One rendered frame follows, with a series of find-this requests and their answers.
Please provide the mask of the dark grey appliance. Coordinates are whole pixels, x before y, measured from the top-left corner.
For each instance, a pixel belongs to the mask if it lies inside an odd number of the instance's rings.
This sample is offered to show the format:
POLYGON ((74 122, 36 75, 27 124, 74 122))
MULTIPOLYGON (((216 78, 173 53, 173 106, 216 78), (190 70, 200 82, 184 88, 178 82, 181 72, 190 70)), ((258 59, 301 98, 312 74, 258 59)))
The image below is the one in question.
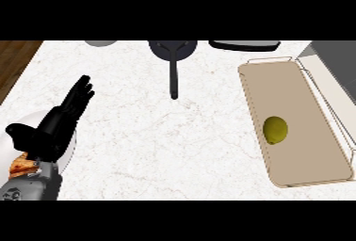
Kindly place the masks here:
POLYGON ((314 40, 299 56, 317 55, 356 104, 356 40, 314 40))

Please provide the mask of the yellow-green lemon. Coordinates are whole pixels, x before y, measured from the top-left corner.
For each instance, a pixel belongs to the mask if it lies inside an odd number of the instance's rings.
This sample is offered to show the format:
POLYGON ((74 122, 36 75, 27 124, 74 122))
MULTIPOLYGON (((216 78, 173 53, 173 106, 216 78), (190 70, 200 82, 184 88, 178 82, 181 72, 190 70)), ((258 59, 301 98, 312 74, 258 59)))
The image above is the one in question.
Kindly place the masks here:
POLYGON ((271 145, 280 143, 289 135, 287 121, 280 117, 269 117, 264 124, 264 134, 271 145))

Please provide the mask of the black and grey flat tray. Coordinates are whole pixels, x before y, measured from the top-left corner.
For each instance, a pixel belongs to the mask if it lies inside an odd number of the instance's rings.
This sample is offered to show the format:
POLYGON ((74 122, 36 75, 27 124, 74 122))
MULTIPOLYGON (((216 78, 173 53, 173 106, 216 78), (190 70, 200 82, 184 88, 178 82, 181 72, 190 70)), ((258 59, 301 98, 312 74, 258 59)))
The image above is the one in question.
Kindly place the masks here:
POLYGON ((280 40, 212 40, 209 44, 218 48, 243 52, 272 52, 277 50, 280 40))

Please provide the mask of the orange-brown pizza slice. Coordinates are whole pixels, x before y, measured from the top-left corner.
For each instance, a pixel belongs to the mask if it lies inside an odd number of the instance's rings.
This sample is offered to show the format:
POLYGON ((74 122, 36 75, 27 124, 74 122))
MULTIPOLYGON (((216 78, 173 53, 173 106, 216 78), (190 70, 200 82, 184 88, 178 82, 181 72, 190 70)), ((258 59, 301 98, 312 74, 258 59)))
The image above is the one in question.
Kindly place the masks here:
POLYGON ((9 178, 20 177, 26 174, 36 173, 39 165, 35 160, 29 159, 29 154, 23 153, 12 161, 9 178))

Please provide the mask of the grey round bowl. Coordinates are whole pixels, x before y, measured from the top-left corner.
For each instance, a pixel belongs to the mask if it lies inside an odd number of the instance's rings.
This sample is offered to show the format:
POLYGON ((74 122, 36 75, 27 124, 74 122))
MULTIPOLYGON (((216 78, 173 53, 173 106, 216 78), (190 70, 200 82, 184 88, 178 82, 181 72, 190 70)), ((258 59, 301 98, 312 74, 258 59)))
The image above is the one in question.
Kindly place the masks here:
POLYGON ((107 47, 116 43, 117 40, 86 40, 85 42, 94 47, 107 47))

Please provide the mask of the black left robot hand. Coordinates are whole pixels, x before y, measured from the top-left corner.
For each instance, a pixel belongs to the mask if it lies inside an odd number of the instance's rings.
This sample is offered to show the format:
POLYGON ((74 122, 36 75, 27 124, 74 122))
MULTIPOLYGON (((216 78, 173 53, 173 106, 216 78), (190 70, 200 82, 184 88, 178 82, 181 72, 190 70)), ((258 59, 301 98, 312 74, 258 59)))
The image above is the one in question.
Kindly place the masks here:
POLYGON ((29 154, 36 161, 57 163, 63 157, 77 128, 77 123, 95 95, 91 77, 83 75, 64 98, 46 114, 38 128, 12 123, 7 133, 12 137, 14 148, 29 154))

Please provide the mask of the dark grey frying pan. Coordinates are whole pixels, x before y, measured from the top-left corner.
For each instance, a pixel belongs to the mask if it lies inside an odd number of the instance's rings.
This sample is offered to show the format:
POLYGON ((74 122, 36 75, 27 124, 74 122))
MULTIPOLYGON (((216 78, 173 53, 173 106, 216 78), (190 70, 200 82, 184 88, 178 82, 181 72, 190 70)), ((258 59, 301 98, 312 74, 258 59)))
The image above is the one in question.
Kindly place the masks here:
POLYGON ((196 40, 151 40, 154 55, 171 62, 171 96, 179 98, 179 61, 188 58, 197 50, 196 40))

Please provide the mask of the white round plate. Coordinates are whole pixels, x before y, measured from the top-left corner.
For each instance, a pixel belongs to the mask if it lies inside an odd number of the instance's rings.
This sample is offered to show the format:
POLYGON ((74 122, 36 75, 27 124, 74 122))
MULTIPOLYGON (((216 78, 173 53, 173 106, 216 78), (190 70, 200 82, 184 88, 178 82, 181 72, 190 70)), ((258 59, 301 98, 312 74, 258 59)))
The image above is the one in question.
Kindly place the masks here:
MULTIPOLYGON (((43 121, 49 110, 42 110, 26 115, 15 123, 23 123, 35 128, 38 128, 41 122, 43 121)), ((72 141, 66 150, 63 157, 58 160, 60 173, 64 173, 66 168, 72 162, 74 152, 77 149, 77 133, 73 133, 72 141)), ((14 147, 12 137, 7 131, 0 131, 0 185, 9 180, 11 177, 11 165, 15 158, 23 154, 14 147)))

